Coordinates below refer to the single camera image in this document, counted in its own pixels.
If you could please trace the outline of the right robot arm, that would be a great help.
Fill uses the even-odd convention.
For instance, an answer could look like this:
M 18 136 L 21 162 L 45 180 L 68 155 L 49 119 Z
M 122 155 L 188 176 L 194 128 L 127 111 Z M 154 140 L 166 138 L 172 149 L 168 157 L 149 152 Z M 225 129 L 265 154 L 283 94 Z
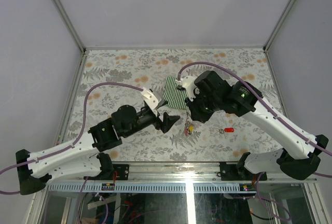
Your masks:
M 198 77 L 186 76 L 177 84 L 187 93 L 185 102 L 193 121 L 205 123 L 222 110 L 253 123 L 281 145 L 275 151 L 244 153 L 236 165 L 241 179 L 283 172 L 293 179 L 304 180 L 317 171 L 319 155 L 328 138 L 310 134 L 291 122 L 251 84 L 238 81 L 231 86 L 215 71 L 205 71 Z

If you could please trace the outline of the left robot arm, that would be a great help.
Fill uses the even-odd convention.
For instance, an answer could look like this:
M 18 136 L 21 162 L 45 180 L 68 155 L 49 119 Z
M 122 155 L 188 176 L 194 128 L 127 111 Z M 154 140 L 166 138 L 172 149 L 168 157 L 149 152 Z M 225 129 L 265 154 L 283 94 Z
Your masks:
M 140 111 L 133 106 L 122 105 L 110 118 L 80 134 L 76 141 L 39 152 L 19 150 L 16 152 L 19 193 L 36 193 L 57 180 L 112 180 L 115 170 L 109 150 L 120 146 L 123 138 L 151 125 L 166 133 L 179 119 L 179 116 L 168 113 L 160 116 L 147 105 Z

